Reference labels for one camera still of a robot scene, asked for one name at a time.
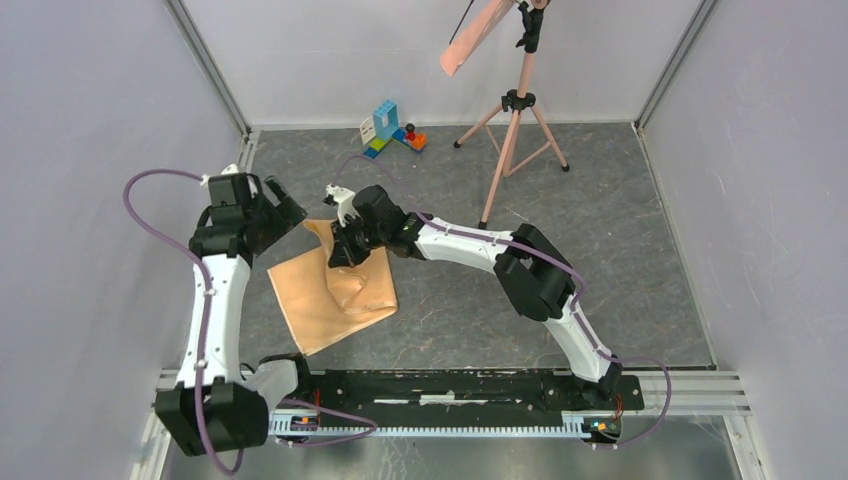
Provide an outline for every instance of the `orange cloth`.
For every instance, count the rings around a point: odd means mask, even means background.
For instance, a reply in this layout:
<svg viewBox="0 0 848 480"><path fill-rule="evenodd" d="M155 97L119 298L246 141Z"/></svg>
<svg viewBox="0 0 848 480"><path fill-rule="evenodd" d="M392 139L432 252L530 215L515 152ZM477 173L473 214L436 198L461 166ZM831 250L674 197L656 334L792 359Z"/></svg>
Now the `orange cloth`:
<svg viewBox="0 0 848 480"><path fill-rule="evenodd" d="M328 268L332 220L305 220L321 246L268 270L297 348L312 355L397 311L385 248L355 268Z"/></svg>

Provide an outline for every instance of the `white wall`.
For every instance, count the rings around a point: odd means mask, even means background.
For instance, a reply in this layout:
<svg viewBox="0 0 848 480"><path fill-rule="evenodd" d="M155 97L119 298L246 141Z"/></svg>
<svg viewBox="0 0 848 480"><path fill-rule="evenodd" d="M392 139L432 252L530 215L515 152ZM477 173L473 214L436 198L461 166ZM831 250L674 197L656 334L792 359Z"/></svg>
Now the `white wall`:
<svg viewBox="0 0 848 480"><path fill-rule="evenodd" d="M647 127L775 478L848 471L848 3L720 2Z"/></svg>
<svg viewBox="0 0 848 480"><path fill-rule="evenodd" d="M517 10L449 78L439 55L465 0L185 3L253 125L358 125L386 98L404 121L473 123L518 84ZM548 119L635 119L698 3L554 0L531 88Z"/></svg>
<svg viewBox="0 0 848 480"><path fill-rule="evenodd" d="M161 1L4 2L0 72L0 477L127 478L192 280L121 192L218 171L239 137ZM206 195L149 179L134 200L187 241Z"/></svg>

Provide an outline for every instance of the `towel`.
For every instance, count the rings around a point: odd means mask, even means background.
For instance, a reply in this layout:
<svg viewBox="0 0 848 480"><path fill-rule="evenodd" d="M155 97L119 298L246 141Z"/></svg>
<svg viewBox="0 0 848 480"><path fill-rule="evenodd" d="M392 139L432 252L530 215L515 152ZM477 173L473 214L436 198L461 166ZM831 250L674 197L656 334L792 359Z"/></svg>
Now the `towel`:
<svg viewBox="0 0 848 480"><path fill-rule="evenodd" d="M332 220L305 220L321 246L268 270L297 348L312 355L397 311L385 248L354 268L328 268Z"/></svg>

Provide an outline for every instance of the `marble-patterned surface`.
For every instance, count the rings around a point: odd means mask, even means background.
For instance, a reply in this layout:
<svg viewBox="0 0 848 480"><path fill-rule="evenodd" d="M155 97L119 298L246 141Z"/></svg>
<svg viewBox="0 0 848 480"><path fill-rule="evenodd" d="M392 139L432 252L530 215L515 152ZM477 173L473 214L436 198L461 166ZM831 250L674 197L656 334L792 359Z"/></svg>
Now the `marble-patterned surface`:
<svg viewBox="0 0 848 480"><path fill-rule="evenodd" d="M497 154L484 131L461 149L467 127L421 128L422 155L390 145L378 157L425 211L474 226L480 219ZM563 173L549 149L501 182L490 230L536 225L589 283L583 308L601 339L620 357L652 355L670 365L711 363L706 337L685 280L648 166L627 124L551 126L572 169ZM502 137L505 127L493 127ZM521 129L516 161L544 143L536 125ZM338 165L361 151L357 130L263 132L253 163L276 175L313 218L331 218L321 203ZM354 162L340 184L379 183L403 197L376 168ZM295 351L266 270L314 248L298 228L255 261L243 307L241 358ZM547 330L519 318L493 275L459 265L391 257L399 311L309 357L323 368L567 366Z"/></svg>

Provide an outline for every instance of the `tripod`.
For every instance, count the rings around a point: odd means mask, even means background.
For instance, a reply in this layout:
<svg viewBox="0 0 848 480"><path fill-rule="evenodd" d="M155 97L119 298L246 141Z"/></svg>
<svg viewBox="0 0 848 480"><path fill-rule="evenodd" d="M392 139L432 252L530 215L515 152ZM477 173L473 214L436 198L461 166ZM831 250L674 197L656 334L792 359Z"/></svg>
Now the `tripod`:
<svg viewBox="0 0 848 480"><path fill-rule="evenodd" d="M486 132L489 134L489 138L492 139L492 143L495 144L495 149L500 155L498 158L498 166L495 168L495 176L492 179L492 186L489 187L489 197L486 199L483 216L480 219L480 223L477 225L477 228L480 229L485 229L486 224L489 221L489 213L492 210L492 203L495 200L495 192L498 189L498 183L500 182L501 176L508 177L512 175L516 170L526 165L530 160L539 156L539 154L544 152L548 147L553 147L564 172L571 169L568 162L565 160L562 151L559 149L559 145L557 145L553 134L551 134L551 129L548 128L548 124L545 122L542 112L540 112L539 107L536 106L536 96L527 91L530 84L530 76L533 73L534 56L539 47L539 34L542 30L542 18L546 5L541 8L534 8L533 10L528 10L528 8L529 7L526 2L521 2L518 6L518 9L521 10L522 22L524 23L524 35L515 45L516 47L524 47L524 61L521 65L521 77L518 81L518 88L508 91L506 95L501 97L501 103L498 106L493 108L492 111L487 113L482 120L477 122L476 125L465 132L465 135L453 143L454 148L459 148L466 140L471 138L472 135L480 130L481 127L485 127ZM536 117L536 120L539 122L539 126L542 127L542 131L545 133L545 137L548 141L542 145L541 148L533 152L530 156L525 158L521 163L513 168L512 158L515 153L515 144L518 140L518 127L521 125L521 113L525 108L529 108L530 111L533 112L533 116ZM498 114L498 112L508 112L510 109L512 109L512 118L509 121L509 128L507 128L503 146L500 146L498 145L497 140L495 140L495 136L492 134L492 130L487 124L489 120Z"/></svg>

